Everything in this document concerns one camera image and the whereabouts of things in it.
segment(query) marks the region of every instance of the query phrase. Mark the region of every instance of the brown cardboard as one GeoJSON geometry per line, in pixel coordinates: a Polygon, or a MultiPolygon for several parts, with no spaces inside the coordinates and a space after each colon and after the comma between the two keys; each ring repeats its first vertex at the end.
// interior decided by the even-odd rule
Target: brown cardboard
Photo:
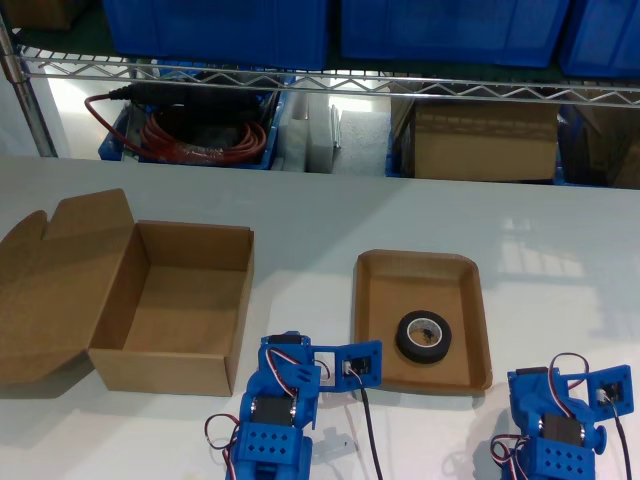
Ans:
{"type": "Polygon", "coordinates": [[[70,30],[75,18],[95,0],[2,0],[12,28],[70,30]]]}
{"type": "Polygon", "coordinates": [[[640,140],[636,139],[622,160],[622,166],[613,186],[616,188],[640,188],[640,140]]]}
{"type": "MultiPolygon", "coordinates": [[[[602,95],[597,91],[581,93],[590,98],[602,95]]],[[[630,169],[634,167],[629,159],[632,143],[640,137],[640,113],[627,108],[571,105],[563,108],[562,115],[569,124],[560,130],[567,180],[633,188],[630,169]]]]}
{"type": "MultiPolygon", "coordinates": [[[[0,243],[0,265],[7,392],[59,394],[42,385],[62,376],[68,388],[70,366],[88,352],[112,390],[231,394],[251,230],[135,224],[124,192],[113,190],[63,200],[48,225],[44,212],[27,217],[0,243]]],[[[76,370],[75,381],[88,371],[76,370]]]]}
{"type": "Polygon", "coordinates": [[[415,109],[416,178],[506,182],[554,175],[557,106],[458,103],[415,109]]]}
{"type": "Polygon", "coordinates": [[[478,267],[460,255],[372,250],[356,265],[355,340],[384,344],[382,387],[424,393],[481,393],[493,380],[478,267]],[[452,332],[440,362],[408,360],[396,346],[402,318],[442,316],[452,332]]]}

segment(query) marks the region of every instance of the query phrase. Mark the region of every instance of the cardboard tray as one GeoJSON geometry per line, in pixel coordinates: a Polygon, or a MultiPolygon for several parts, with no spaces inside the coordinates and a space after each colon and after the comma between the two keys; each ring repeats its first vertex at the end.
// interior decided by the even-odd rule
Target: cardboard tray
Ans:
{"type": "Polygon", "coordinates": [[[355,341],[381,340],[382,388],[477,394],[493,374],[478,267],[460,255],[372,250],[356,264],[355,341]],[[435,312],[451,327],[448,354],[438,363],[408,360],[396,346],[402,318],[435,312]]]}
{"type": "Polygon", "coordinates": [[[140,221],[122,190],[63,200],[0,243],[0,394],[231,395],[253,278],[248,228],[140,221]]]}

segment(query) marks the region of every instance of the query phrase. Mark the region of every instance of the black power cord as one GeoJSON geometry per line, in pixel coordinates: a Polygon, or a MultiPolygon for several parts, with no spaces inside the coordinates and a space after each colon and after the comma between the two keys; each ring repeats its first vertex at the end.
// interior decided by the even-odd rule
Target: black power cord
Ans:
{"type": "Polygon", "coordinates": [[[624,466],[627,470],[627,480],[631,479],[631,459],[629,458],[629,447],[627,446],[627,436],[624,434],[624,428],[622,428],[622,424],[620,423],[620,419],[618,418],[618,412],[616,412],[616,428],[618,429],[618,434],[620,435],[620,442],[622,442],[622,452],[624,453],[624,466]]]}
{"type": "Polygon", "coordinates": [[[371,410],[369,409],[369,397],[367,396],[367,391],[362,384],[360,375],[354,372],[350,366],[347,367],[347,373],[356,377],[358,379],[358,382],[360,383],[360,394],[362,395],[362,404],[364,405],[364,416],[367,418],[367,430],[369,431],[369,443],[371,444],[373,464],[376,467],[376,475],[378,476],[378,480],[383,480],[382,469],[380,468],[380,460],[378,460],[378,450],[376,449],[376,439],[373,435],[373,423],[371,422],[371,410]]]}

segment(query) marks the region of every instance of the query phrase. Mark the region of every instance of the blue bracket with holes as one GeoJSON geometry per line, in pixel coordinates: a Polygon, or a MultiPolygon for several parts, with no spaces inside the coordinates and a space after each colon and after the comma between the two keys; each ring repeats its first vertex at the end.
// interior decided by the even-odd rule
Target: blue bracket with holes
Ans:
{"type": "MultiPolygon", "coordinates": [[[[572,427],[579,429],[574,441],[563,442],[548,438],[545,415],[564,417],[551,396],[546,368],[533,368],[509,372],[511,416],[522,435],[529,439],[517,455],[518,463],[529,480],[594,480],[595,455],[601,455],[607,445],[607,431],[597,422],[614,417],[609,403],[598,399],[598,390],[613,395],[618,415],[633,412],[633,386],[631,368],[628,365],[609,368],[592,373],[561,375],[558,369],[552,372],[553,383],[562,402],[575,415],[572,427]],[[569,384],[584,380],[587,384],[588,403],[570,397],[569,384]]],[[[525,478],[516,469],[518,480],[525,478]]],[[[502,465],[502,480],[512,480],[510,462],[502,465]]]]}
{"type": "Polygon", "coordinates": [[[381,379],[381,342],[323,347],[311,345],[310,338],[298,332],[264,337],[258,351],[258,370],[249,379],[242,397],[240,425],[231,449],[236,479],[308,480],[313,443],[304,436],[303,429],[310,423],[315,428],[320,392],[357,390],[360,381],[364,387],[377,387],[381,379]],[[267,361],[269,349],[277,349],[299,362],[273,357],[278,374],[293,389],[295,398],[288,397],[276,380],[267,361]],[[335,357],[332,384],[321,381],[323,370],[315,361],[318,353],[332,353],[335,357]],[[346,367],[351,365],[360,380],[347,373],[346,367]],[[258,401],[265,398],[266,403],[258,401]],[[265,415],[258,412],[263,408],[277,411],[265,415]]]}

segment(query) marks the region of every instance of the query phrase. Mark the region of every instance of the blue robot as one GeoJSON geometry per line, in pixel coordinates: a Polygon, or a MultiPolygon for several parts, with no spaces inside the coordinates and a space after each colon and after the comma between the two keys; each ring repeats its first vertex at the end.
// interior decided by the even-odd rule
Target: blue robot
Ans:
{"type": "Polygon", "coordinates": [[[381,370],[381,342],[318,347],[298,332],[264,337],[224,452],[227,480],[307,480],[312,441],[303,429],[315,428],[320,392],[376,387],[381,370]],[[335,355],[334,385],[321,385],[323,367],[330,372],[319,352],[335,355]]]}
{"type": "Polygon", "coordinates": [[[618,417],[634,409],[631,368],[621,365],[589,373],[580,355],[563,353],[556,359],[549,368],[508,374],[511,415],[521,435],[498,435],[491,443],[502,480],[594,480],[595,454],[601,455],[607,445],[606,429],[595,424],[611,418],[616,419],[630,475],[618,417]],[[561,375],[554,362],[565,355],[581,358],[586,372],[561,375]],[[587,382],[588,404],[569,396],[582,382],[587,382]],[[513,448],[506,446],[509,440],[516,441],[513,448]]]}

